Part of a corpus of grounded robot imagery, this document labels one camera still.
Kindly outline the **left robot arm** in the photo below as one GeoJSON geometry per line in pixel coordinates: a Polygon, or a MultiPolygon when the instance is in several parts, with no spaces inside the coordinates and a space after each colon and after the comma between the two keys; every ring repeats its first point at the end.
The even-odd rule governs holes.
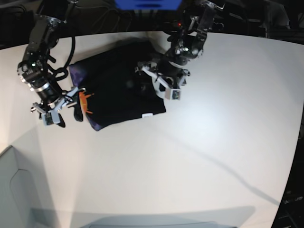
{"type": "Polygon", "coordinates": [[[138,63],[136,70],[152,78],[156,93],[166,90],[177,93],[186,84],[190,72],[184,66],[203,53],[217,11],[224,6],[224,0],[194,1],[183,10],[180,20],[171,22],[164,30],[169,35],[170,48],[163,54],[154,54],[149,61],[138,63]]]}

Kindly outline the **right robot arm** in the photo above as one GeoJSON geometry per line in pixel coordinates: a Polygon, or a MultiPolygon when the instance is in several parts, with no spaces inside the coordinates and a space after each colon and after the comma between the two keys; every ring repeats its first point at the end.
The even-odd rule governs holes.
{"type": "Polygon", "coordinates": [[[50,51],[59,40],[57,30],[67,25],[67,20],[77,6],[76,0],[44,0],[38,7],[38,18],[32,29],[29,42],[17,73],[21,81],[40,98],[40,103],[33,103],[31,111],[38,112],[45,126],[56,124],[66,126],[60,111],[67,105],[78,103],[77,94],[81,91],[77,86],[69,91],[63,90],[59,81],[67,78],[68,66],[76,48],[76,38],[71,35],[71,50],[66,63],[54,69],[49,62],[56,59],[50,51]]]}

